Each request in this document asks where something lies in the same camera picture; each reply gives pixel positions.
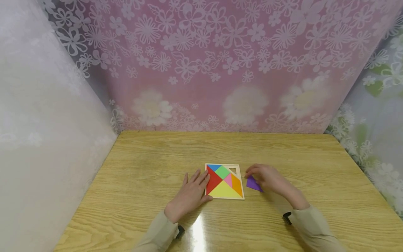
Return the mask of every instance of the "wooden table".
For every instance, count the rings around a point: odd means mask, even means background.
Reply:
[[[125,131],[88,189],[55,251],[130,251],[206,162],[274,165],[327,218],[348,251],[402,251],[403,222],[330,135]],[[304,251],[264,194],[215,199],[186,216],[168,251]]]

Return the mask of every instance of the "pink floral backdrop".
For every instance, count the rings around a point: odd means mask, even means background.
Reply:
[[[117,131],[323,133],[402,5],[42,0]]]

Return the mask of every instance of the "beige sleeve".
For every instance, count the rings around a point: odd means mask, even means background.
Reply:
[[[162,210],[132,252],[165,252],[178,232],[178,223],[170,222]]]
[[[315,252],[345,252],[345,248],[330,231],[322,213],[314,206],[292,210],[289,219],[305,243]]]

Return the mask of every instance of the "white wall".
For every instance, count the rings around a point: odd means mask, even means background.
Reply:
[[[116,135],[36,1],[0,24],[0,251],[51,251]]]

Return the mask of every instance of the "left hand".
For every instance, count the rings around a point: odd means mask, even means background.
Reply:
[[[203,174],[200,174],[200,169],[197,170],[189,181],[188,174],[185,174],[181,189],[164,209],[165,216],[170,222],[178,222],[201,204],[213,200],[212,196],[203,195],[209,180],[210,174],[207,170]]]

